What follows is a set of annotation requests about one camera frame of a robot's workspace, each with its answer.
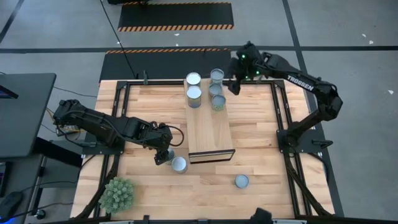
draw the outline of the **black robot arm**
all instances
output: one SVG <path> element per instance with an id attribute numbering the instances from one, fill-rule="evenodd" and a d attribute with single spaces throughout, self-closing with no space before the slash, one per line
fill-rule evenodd
<path id="1" fill-rule="evenodd" d="M 343 104 L 338 96 L 334 84 L 322 81 L 311 75 L 301 72 L 291 66 L 286 59 L 279 55 L 264 52 L 260 54 L 254 44 L 248 42 L 236 52 L 238 58 L 232 58 L 229 64 L 229 75 L 235 75 L 236 80 L 230 82 L 228 89 L 235 95 L 240 92 L 240 84 L 245 80 L 264 75 L 266 78 L 282 78 L 307 91 L 317 98 L 318 109 L 302 121 L 293 122 L 286 135 L 286 143 L 292 147 L 299 144 L 300 136 L 308 129 L 321 121 L 335 119 Z"/>
<path id="2" fill-rule="evenodd" d="M 160 123 L 147 122 L 139 118 L 120 117 L 100 113 L 81 105 L 78 100 L 61 100 L 54 113 L 56 126 L 76 125 L 96 136 L 97 141 L 113 147 L 118 141 L 129 141 L 144 148 L 155 149 L 155 163 L 168 160 L 168 148 L 173 139 L 170 128 Z"/>

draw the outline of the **silver can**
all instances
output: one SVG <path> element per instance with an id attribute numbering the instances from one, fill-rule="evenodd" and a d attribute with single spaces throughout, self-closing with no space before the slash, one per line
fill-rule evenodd
<path id="1" fill-rule="evenodd" d="M 175 172 L 178 172 L 179 174 L 183 174 L 188 169 L 187 161 L 184 158 L 178 156 L 173 159 L 172 168 Z"/>
<path id="2" fill-rule="evenodd" d="M 210 99 L 212 99 L 213 96 L 215 96 L 215 95 L 222 95 L 223 88 L 218 83 L 212 83 L 209 86 L 209 94 L 210 94 Z"/>
<path id="3" fill-rule="evenodd" d="M 200 86 L 201 77 L 197 72 L 191 72 L 187 75 L 187 84 L 188 86 L 196 85 Z"/>
<path id="4" fill-rule="evenodd" d="M 224 72 L 219 68 L 213 69 L 210 72 L 210 78 L 212 83 L 218 83 L 221 85 L 224 79 Z"/>
<path id="5" fill-rule="evenodd" d="M 171 165 L 171 164 L 172 164 L 172 161 L 173 161 L 173 159 L 174 159 L 174 157 L 175 157 L 175 153 L 174 153 L 174 150 L 173 150 L 172 148 L 168 148 L 167 150 L 168 150 L 168 152 L 169 152 L 169 159 L 168 159 L 168 161 L 166 162 L 166 164 L 167 164 L 167 165 Z"/>
<path id="6" fill-rule="evenodd" d="M 201 105 L 201 90 L 197 86 L 190 86 L 187 90 L 188 105 L 198 108 Z"/>
<path id="7" fill-rule="evenodd" d="M 214 111 L 222 111 L 224 109 L 225 103 L 226 103 L 226 98 L 221 95 L 215 95 L 211 100 L 211 105 Z"/>

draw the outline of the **green succulent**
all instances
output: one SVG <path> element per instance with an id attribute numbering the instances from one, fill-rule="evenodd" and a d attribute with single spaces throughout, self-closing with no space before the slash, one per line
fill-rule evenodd
<path id="1" fill-rule="evenodd" d="M 112 215 L 132 207 L 134 186 L 129 179 L 115 177 L 105 186 L 99 199 L 101 208 Z"/>

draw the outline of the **gray floor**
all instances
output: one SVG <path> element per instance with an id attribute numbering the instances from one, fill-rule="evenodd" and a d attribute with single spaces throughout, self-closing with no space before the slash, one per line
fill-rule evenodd
<path id="1" fill-rule="evenodd" d="M 257 45 L 293 46 L 282 1 L 230 2 L 233 30 L 119 33 L 121 42 L 126 47 L 164 47 L 243 45 L 251 40 Z M 0 1 L 0 30 L 16 4 L 17 0 Z M 289 4 L 301 46 L 398 45 L 395 0 L 289 0 Z M 121 6 L 105 5 L 116 26 Z M 99 0 L 25 0 L 0 43 L 0 50 L 88 47 L 118 47 Z M 295 52 L 274 53 L 298 65 Z M 335 142 L 329 150 L 345 215 L 398 220 L 394 165 L 398 156 L 398 52 L 319 51 L 303 56 L 308 72 L 335 83 L 344 101 L 340 116 L 323 127 L 326 137 Z M 103 59 L 104 53 L 0 54 L 0 72 L 54 72 L 57 87 L 96 95 Z M 90 108 L 95 105 L 94 98 L 54 90 L 49 108 L 55 110 L 60 99 L 68 98 Z M 43 123 L 53 128 L 48 116 Z M 57 139 L 45 128 L 39 136 Z M 50 190 L 42 204 L 59 201 L 54 194 L 70 202 L 73 192 Z M 65 220 L 70 207 L 48 212 L 42 222 Z"/>

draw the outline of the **hazard stripe tape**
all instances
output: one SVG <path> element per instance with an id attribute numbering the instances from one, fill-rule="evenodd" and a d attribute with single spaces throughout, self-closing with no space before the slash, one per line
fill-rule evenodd
<path id="1" fill-rule="evenodd" d="M 225 51 L 227 48 L 192 48 L 192 49 L 141 49 L 141 50 L 109 50 L 105 54 L 134 54 L 134 53 L 167 53 L 167 52 L 207 52 L 207 51 Z"/>
<path id="2" fill-rule="evenodd" d="M 212 25 L 175 25 L 175 26 L 139 26 L 139 27 L 120 27 L 119 32 L 144 32 L 144 31 L 173 31 L 173 30 L 229 30 L 233 29 L 232 24 L 212 24 Z"/>
<path id="3" fill-rule="evenodd" d="M 138 2 L 126 2 L 123 3 L 123 6 L 127 5 L 137 5 Z M 148 2 L 148 5 L 178 5 L 178 4 L 231 4 L 230 2 L 170 2 L 170 3 L 151 3 Z"/>

